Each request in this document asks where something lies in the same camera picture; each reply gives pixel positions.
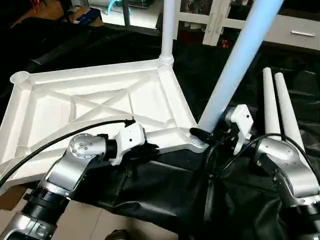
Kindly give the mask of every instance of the white pole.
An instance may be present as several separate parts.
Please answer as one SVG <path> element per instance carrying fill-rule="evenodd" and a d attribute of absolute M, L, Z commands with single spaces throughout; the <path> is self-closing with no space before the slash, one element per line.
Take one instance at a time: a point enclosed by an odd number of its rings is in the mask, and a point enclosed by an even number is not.
<path fill-rule="evenodd" d="M 175 29 L 175 1 L 164 0 L 163 6 L 163 26 L 162 26 L 162 48 L 160 60 L 164 64 L 173 64 L 174 57 L 172 48 L 174 43 Z"/>
<path fill-rule="evenodd" d="M 263 97 L 264 97 L 264 129 L 266 134 L 280 134 L 280 123 L 277 110 L 274 83 L 271 69 L 263 69 Z M 280 136 L 271 136 L 275 140 L 281 140 Z"/>
<path fill-rule="evenodd" d="M 292 103 L 290 100 L 290 96 L 288 93 L 287 85 L 285 82 L 284 75 L 281 72 L 278 72 L 274 75 L 276 90 L 278 94 L 280 112 L 281 112 L 281 119 L 284 134 L 294 140 L 303 150 L 305 150 L 304 143 L 302 142 L 302 138 L 300 135 L 296 115 L 294 108 L 292 107 Z M 309 167 L 307 161 L 299 152 L 300 159 Z"/>
<path fill-rule="evenodd" d="M 198 128 L 212 132 L 254 59 L 284 0 L 255 0 L 220 78 L 204 109 Z M 196 145 L 200 141 L 193 138 Z"/>

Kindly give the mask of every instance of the light blue pole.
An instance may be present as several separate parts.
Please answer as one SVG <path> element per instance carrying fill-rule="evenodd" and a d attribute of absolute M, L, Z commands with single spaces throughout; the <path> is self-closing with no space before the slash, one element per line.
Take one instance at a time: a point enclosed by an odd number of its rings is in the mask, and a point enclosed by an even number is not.
<path fill-rule="evenodd" d="M 220 78 L 204 109 L 198 128 L 212 132 L 254 59 L 284 0 L 255 0 Z"/>

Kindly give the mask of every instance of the black plastic sheet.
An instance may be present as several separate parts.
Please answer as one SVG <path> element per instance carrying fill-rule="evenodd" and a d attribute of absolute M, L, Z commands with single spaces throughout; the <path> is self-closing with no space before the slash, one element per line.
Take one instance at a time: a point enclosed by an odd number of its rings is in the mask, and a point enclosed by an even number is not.
<path fill-rule="evenodd" d="M 30 60 L 40 58 L 88 28 L 29 19 L 3 35 L 2 47 L 11 50 L 2 66 L 1 100 L 5 109 L 11 86 L 9 76 L 28 71 Z M 107 28 L 90 28 L 88 39 L 31 72 L 140 61 L 157 58 L 161 38 Z M 189 107 L 198 120 L 217 82 L 230 49 L 175 42 L 174 71 Z M 320 175 L 320 60 L 315 53 L 263 46 L 243 78 L 230 105 L 247 104 L 258 134 L 264 133 L 264 67 L 282 72 L 298 120 L 306 152 Z M 232 155 L 230 146 L 219 148 L 221 164 Z M 250 167 L 242 156 L 214 185 L 212 222 L 203 224 L 208 178 L 206 153 L 188 150 L 88 172 L 76 200 L 112 213 L 135 217 L 181 235 L 217 239 L 288 239 L 280 219 L 281 201 L 271 179 Z"/>

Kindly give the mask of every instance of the black wire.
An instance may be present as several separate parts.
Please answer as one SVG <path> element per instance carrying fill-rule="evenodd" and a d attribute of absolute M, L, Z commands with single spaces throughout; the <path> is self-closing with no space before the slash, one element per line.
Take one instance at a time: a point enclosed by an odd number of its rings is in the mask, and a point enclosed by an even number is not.
<path fill-rule="evenodd" d="M 22 165 L 24 165 L 26 162 L 28 162 L 30 159 L 32 159 L 34 156 L 38 155 L 39 153 L 41 153 L 43 150 L 45 150 L 46 148 L 52 146 L 53 144 L 56 144 L 64 139 L 67 139 L 75 134 L 79 134 L 83 131 L 89 130 L 89 129 L 93 129 L 99 126 L 103 126 L 103 125 L 108 125 L 108 124 L 119 124 L 119 123 L 134 123 L 134 120 L 112 120 L 112 121 L 103 121 L 103 122 L 99 122 L 99 123 L 95 123 L 89 126 L 85 126 L 83 128 L 80 128 L 78 130 L 75 130 L 73 132 L 67 133 L 66 135 L 60 136 L 54 140 L 52 140 L 51 142 L 48 142 L 47 144 L 39 147 L 37 150 L 33 151 L 31 154 L 29 154 L 28 156 L 26 156 L 23 160 L 21 160 L 19 163 L 17 163 L 13 168 L 11 168 L 1 179 L 0 179 L 0 188 L 5 184 L 5 182 L 10 178 L 10 176 L 12 174 L 14 174 L 19 168 L 22 167 Z"/>
<path fill-rule="evenodd" d="M 217 147 L 219 147 L 220 145 L 224 144 L 226 141 L 228 141 L 232 137 L 233 136 L 224 137 L 220 141 L 218 141 L 214 146 L 210 147 L 210 149 L 209 149 L 209 151 L 208 151 L 208 153 L 206 155 L 206 158 L 205 158 L 205 170 L 206 170 L 206 173 L 209 176 L 209 178 L 213 177 L 213 172 L 212 172 L 213 168 L 210 166 L 211 158 L 212 158 L 213 153 L 215 152 Z"/>
<path fill-rule="evenodd" d="M 296 143 L 293 139 L 291 139 L 290 137 L 283 135 L 283 134 L 279 134 L 279 133 L 268 133 L 262 136 L 259 136 L 257 138 L 255 138 L 254 140 L 250 141 L 243 149 L 241 149 L 241 151 L 235 156 L 233 157 L 231 160 L 229 160 L 222 168 L 221 170 L 215 174 L 214 178 L 218 178 L 221 176 L 222 173 L 224 173 L 236 160 L 237 158 L 243 154 L 250 146 L 252 146 L 253 144 L 255 144 L 256 142 L 265 139 L 267 137 L 271 137 L 271 136 L 278 136 L 278 137 L 282 137 L 283 139 L 289 141 L 291 144 L 293 144 L 298 150 L 299 152 L 302 154 L 302 156 L 304 157 L 304 159 L 306 160 L 306 162 L 309 164 L 311 170 L 313 171 L 314 175 L 317 177 L 316 171 L 313 168 L 311 161 L 309 160 L 309 157 L 307 156 L 307 154 L 305 153 L 305 151 L 299 146 L 298 143 Z"/>

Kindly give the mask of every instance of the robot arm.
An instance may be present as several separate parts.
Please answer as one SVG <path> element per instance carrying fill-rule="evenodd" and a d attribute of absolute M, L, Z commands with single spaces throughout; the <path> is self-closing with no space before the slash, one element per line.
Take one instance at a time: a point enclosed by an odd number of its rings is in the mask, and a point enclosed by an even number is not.
<path fill-rule="evenodd" d="M 26 196 L 27 204 L 15 214 L 0 240 L 50 240 L 86 172 L 119 165 L 125 153 L 146 142 L 145 131 L 138 123 L 123 128 L 114 139 L 106 134 L 74 136 L 36 190 Z"/>
<path fill-rule="evenodd" d="M 231 109 L 225 118 L 238 131 L 234 154 L 248 143 L 253 121 L 246 105 Z M 263 138 L 255 145 L 253 161 L 271 177 L 285 207 L 282 219 L 294 238 L 320 239 L 320 186 L 316 175 L 296 147 Z"/>

